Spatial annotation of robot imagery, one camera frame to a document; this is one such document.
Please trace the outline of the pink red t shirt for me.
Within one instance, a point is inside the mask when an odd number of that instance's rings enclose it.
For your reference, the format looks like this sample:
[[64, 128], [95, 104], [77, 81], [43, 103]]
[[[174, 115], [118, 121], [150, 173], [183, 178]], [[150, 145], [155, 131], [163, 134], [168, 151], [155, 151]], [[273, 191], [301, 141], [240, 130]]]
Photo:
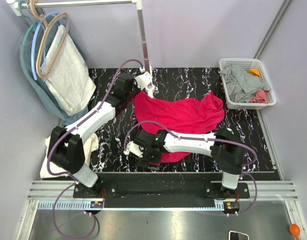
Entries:
[[139, 93], [133, 100], [134, 114], [141, 128], [150, 134], [157, 134], [163, 128], [183, 134], [205, 134], [216, 129], [225, 117], [223, 101], [213, 93], [202, 100], [187, 98], [178, 101], [166, 101]]

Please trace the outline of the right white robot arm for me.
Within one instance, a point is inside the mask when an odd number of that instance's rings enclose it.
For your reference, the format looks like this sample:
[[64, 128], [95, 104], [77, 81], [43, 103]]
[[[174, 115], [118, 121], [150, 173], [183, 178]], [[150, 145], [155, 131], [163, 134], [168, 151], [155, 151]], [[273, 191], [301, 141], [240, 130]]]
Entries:
[[225, 132], [188, 134], [159, 130], [156, 134], [138, 131], [126, 150], [139, 157], [143, 168], [156, 170], [163, 154], [193, 153], [211, 157], [222, 170], [221, 184], [235, 190], [243, 171], [246, 148], [234, 135]]

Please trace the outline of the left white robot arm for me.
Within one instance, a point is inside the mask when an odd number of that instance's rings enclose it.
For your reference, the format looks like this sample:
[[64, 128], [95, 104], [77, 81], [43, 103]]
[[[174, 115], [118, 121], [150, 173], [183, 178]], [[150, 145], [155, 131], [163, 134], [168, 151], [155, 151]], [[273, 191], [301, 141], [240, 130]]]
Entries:
[[99, 128], [124, 111], [132, 99], [152, 83], [149, 72], [133, 76], [121, 73], [113, 84], [113, 90], [99, 101], [85, 116], [67, 127], [55, 127], [50, 136], [47, 152], [47, 170], [50, 163], [62, 168], [76, 182], [88, 188], [94, 187], [98, 175], [85, 163], [84, 144]]

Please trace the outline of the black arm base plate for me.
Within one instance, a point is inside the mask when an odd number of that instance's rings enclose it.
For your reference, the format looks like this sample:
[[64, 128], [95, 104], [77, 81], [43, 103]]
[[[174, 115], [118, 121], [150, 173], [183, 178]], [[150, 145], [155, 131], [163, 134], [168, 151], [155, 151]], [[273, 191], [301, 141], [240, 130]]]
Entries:
[[222, 173], [99, 173], [96, 185], [89, 189], [78, 184], [74, 198], [99, 199], [113, 209], [172, 209], [215, 207], [215, 200], [248, 200], [250, 191], [240, 182], [234, 193], [225, 196]]

